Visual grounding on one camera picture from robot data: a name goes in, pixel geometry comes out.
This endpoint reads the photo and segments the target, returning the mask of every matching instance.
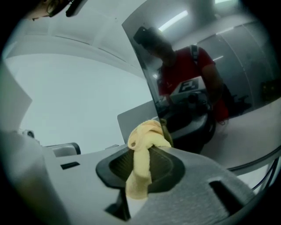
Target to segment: black cable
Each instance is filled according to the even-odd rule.
[[[267,174],[264,176],[264,178],[263,178],[255,187],[252,188],[252,190],[256,190],[256,189],[265,181],[265,179],[268,177],[268,175],[269,175],[270,172],[272,171],[272,173],[271,173],[271,175],[270,175],[270,178],[269,178],[269,180],[268,180],[268,182],[267,182],[267,185],[269,186],[269,184],[270,184],[270,182],[271,182],[271,180],[272,180],[272,178],[273,178],[273,176],[274,176],[274,173],[275,173],[275,171],[276,171],[276,167],[277,167],[277,164],[278,164],[278,160],[279,160],[279,158],[277,158],[276,160],[274,160],[274,162],[272,163],[272,165],[271,165],[270,169],[268,170]]]

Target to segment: yellow towel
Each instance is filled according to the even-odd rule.
[[[143,199],[148,195],[148,185],[151,184],[148,149],[153,145],[171,147],[163,137],[161,125],[156,120],[148,120],[140,124],[129,136],[128,147],[135,151],[133,171],[126,181],[126,195],[130,198]]]

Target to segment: red shirt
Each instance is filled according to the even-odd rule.
[[[170,95],[181,82],[201,76],[201,71],[205,66],[215,64],[202,48],[199,48],[197,65],[193,61],[189,47],[176,51],[176,54],[177,61],[175,65],[171,67],[163,65],[161,68],[162,78],[158,82],[160,95]],[[217,121],[228,118],[228,110],[222,99],[214,105],[213,111]]]

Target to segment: cloth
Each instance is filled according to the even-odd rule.
[[[126,181],[126,195],[132,199],[144,199],[151,184],[149,148],[171,147],[163,137],[161,125],[156,120],[148,120],[137,126],[129,136],[128,147],[134,150],[133,171]]]
[[[172,94],[176,87],[183,81],[201,76],[202,69],[210,64],[215,64],[208,53],[199,48],[198,64],[193,61],[189,47],[176,51],[177,61],[174,66],[161,68],[161,78],[158,80],[160,95]],[[228,109],[222,99],[214,105],[214,115],[217,121],[228,118]]]

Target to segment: yellow cloth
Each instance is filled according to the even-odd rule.
[[[126,181],[126,195],[130,198],[143,199],[148,196],[148,185],[151,184],[148,149],[153,145],[171,147],[163,137],[161,125],[156,120],[140,124],[129,136],[128,147],[134,150],[133,171]]]

